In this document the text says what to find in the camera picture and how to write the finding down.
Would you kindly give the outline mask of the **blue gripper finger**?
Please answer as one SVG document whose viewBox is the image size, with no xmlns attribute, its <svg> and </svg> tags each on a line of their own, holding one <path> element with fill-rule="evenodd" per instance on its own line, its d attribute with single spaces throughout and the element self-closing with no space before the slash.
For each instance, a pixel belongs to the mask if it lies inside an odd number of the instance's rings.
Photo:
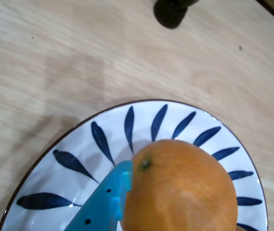
<svg viewBox="0 0 274 231">
<path fill-rule="evenodd" d="M 116 165 L 66 227 L 67 231 L 115 231 L 132 190 L 132 161 Z"/>
</svg>

